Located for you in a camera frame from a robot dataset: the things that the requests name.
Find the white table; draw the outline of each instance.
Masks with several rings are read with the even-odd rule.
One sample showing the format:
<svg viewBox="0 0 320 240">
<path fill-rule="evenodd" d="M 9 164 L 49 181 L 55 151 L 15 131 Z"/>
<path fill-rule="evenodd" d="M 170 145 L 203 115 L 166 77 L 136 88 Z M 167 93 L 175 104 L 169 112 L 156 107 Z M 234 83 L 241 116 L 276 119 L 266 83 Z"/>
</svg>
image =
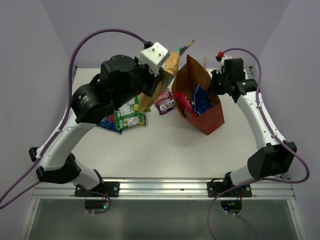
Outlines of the white table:
<svg viewBox="0 0 320 240">
<path fill-rule="evenodd" d="M 91 81 L 99 68 L 78 68 L 73 92 Z M 250 126 L 233 99 L 220 96 L 225 124 L 205 135 L 172 110 L 159 115 L 153 105 L 147 126 L 122 134 L 95 127 L 72 153 L 103 177 L 221 178 L 247 164 L 256 152 Z"/>
</svg>

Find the wire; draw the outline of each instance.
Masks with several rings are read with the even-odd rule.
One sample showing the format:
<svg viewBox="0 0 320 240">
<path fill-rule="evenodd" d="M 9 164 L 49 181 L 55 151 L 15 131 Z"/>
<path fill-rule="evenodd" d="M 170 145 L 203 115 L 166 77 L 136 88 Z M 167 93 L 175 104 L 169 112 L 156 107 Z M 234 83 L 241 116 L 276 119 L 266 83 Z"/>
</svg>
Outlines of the wire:
<svg viewBox="0 0 320 240">
<path fill-rule="evenodd" d="M 33 187 L 37 186 L 38 184 L 40 184 L 41 181 L 36 181 L 34 184 L 32 184 L 31 186 L 27 187 L 25 190 L 23 190 L 22 192 L 20 192 L 18 195 L 14 196 L 12 199 L 10 199 L 8 202 L 6 202 L 5 204 L 0 206 L 0 210 L 4 209 L 6 206 L 8 206 L 9 204 L 11 204 L 13 201 L 15 201 L 17 198 L 19 198 L 21 195 L 23 195 L 24 193 L 26 193 L 27 191 L 29 191 L 30 189 L 32 189 Z"/>
<path fill-rule="evenodd" d="M 87 192 L 89 194 L 98 195 L 98 196 L 101 196 L 101 197 L 104 197 L 104 198 L 108 199 L 109 206 L 106 209 L 104 209 L 102 211 L 92 211 L 92 212 L 87 211 L 88 213 L 94 214 L 94 215 L 95 214 L 103 214 L 103 213 L 105 213 L 106 211 L 108 211 L 110 209 L 110 207 L 111 207 L 111 198 L 107 194 L 100 193 L 100 192 L 97 192 L 97 191 L 88 190 L 84 186 L 81 186 L 81 185 L 77 185 L 77 187 L 81 188 L 81 190 L 83 190 L 84 192 Z"/>
<path fill-rule="evenodd" d="M 259 59 L 256 57 L 256 55 L 254 55 L 251 51 L 249 50 L 246 50 L 244 48 L 238 48 L 238 47 L 234 47 L 234 48 L 229 48 L 227 50 L 225 50 L 223 53 L 227 53 L 229 51 L 233 51 L 233 50 L 238 50 L 238 51 L 243 51 L 243 52 L 246 52 L 248 54 L 250 54 L 254 60 L 256 61 L 257 65 L 258 65 L 258 69 L 259 69 L 259 77 L 258 77 L 258 84 L 257 84 L 257 88 L 256 88 L 256 94 L 255 94 L 255 99 L 256 99 L 256 103 L 257 105 L 259 106 L 260 104 L 260 100 L 259 100 L 259 93 L 260 93 L 260 86 L 261 86 L 261 79 L 262 79 L 262 67 L 261 67 L 261 63 L 259 61 Z M 288 184 L 300 184 L 300 183 L 304 183 L 305 181 L 307 181 L 310 177 L 310 170 L 309 170 L 309 167 L 307 165 L 307 163 L 302 159 L 302 157 L 300 157 L 296 152 L 294 152 L 292 149 L 290 149 L 287 145 L 285 145 L 284 142 L 282 142 L 277 136 L 275 136 L 275 132 L 274 130 L 272 129 L 272 127 L 270 126 L 266 116 L 265 116 L 265 113 L 263 111 L 263 108 L 262 107 L 259 107 L 259 111 L 261 113 L 261 116 L 262 116 L 262 119 L 265 123 L 265 125 L 267 126 L 267 128 L 269 129 L 270 133 L 273 135 L 273 137 L 286 149 L 288 150 L 289 153 L 291 153 L 293 156 L 295 156 L 301 163 L 302 165 L 305 167 L 305 171 L 306 171 L 306 174 L 305 174 L 305 177 L 301 180 L 296 180 L 296 181 L 291 181 L 291 180 L 282 180 L 282 179 L 275 179 L 275 178 L 268 178 L 268 177 L 263 177 L 261 178 L 261 180 L 267 180 L 267 181 L 274 181 L 274 182 L 280 182 L 280 183 L 288 183 Z M 211 212 L 211 209 L 215 203 L 215 201 L 217 200 L 217 198 L 223 196 L 224 194 L 227 194 L 233 190 L 236 190 L 237 188 L 240 188 L 240 187 L 243 187 L 243 186 L 246 186 L 246 185 L 249 185 L 249 184 L 253 184 L 253 183 L 256 183 L 260 181 L 260 179 L 258 180 L 254 180 L 254 181 L 250 181 L 250 182 L 246 182 L 246 183 L 243 183 L 243 184 L 240 184 L 240 185 L 237 185 L 237 186 L 234 186 L 234 187 L 231 187 L 221 193 L 219 193 L 211 202 L 210 206 L 209 206 L 209 209 L 208 209 L 208 212 L 207 212 L 207 216 L 206 216 L 206 220 L 207 220 L 207 225 L 208 225 L 208 228 L 209 228 L 209 232 L 212 236 L 212 238 L 214 240 L 217 240 L 217 237 L 215 236 L 213 230 L 211 229 L 211 224 L 210 224 L 210 212 Z M 239 218 L 243 219 L 245 222 L 247 222 L 251 228 L 253 229 L 254 231 L 254 235 L 255 235 L 255 239 L 257 240 L 258 239 L 258 234 L 257 234 L 257 231 L 256 229 L 254 228 L 254 225 L 252 223 L 250 223 L 248 220 L 246 220 L 245 218 L 243 218 L 242 216 L 240 215 L 236 215 L 238 216 Z"/>
<path fill-rule="evenodd" d="M 59 135 L 59 133 L 62 131 L 62 129 L 64 128 L 64 126 L 67 123 L 68 120 L 68 116 L 71 110 L 71 103 L 72 103 L 72 83 L 73 83 L 73 68 L 74 68 L 74 64 L 75 64 L 75 59 L 76 56 L 79 52 L 79 50 L 81 49 L 81 47 L 91 38 L 93 38 L 96 35 L 99 34 L 103 34 L 103 33 L 109 33 L 109 32 L 115 32 L 115 33 L 122 33 L 122 34 L 127 34 L 130 35 L 136 39 L 138 39 L 139 41 L 141 41 L 144 45 L 147 43 L 146 40 L 144 40 L 142 37 L 140 37 L 139 35 L 125 30 L 125 29 L 121 29 L 121 28 L 106 28 L 106 29 L 101 29 L 98 31 L 95 31 L 91 34 L 89 34 L 88 36 L 86 36 L 74 49 L 72 56 L 70 58 L 69 61 L 69 68 L 68 68 L 68 102 L 67 102 L 67 106 L 66 106 L 66 110 L 64 112 L 64 115 L 62 117 L 62 121 L 61 124 L 58 127 L 58 131 L 56 131 L 50 138 L 49 140 L 44 144 L 42 151 L 39 154 L 39 158 L 37 158 L 34 163 L 31 165 L 31 167 L 17 180 L 15 181 L 6 191 L 5 193 L 0 197 L 0 203 L 5 199 L 5 197 L 12 191 L 12 189 L 15 188 L 16 185 L 18 185 L 36 166 L 37 164 L 40 162 L 40 160 L 43 158 L 44 153 L 46 152 L 46 150 L 48 149 L 48 147 L 52 144 L 52 142 L 56 139 L 56 137 Z M 12 203 L 15 199 L 11 199 L 8 201 L 8 203 Z"/>
</svg>

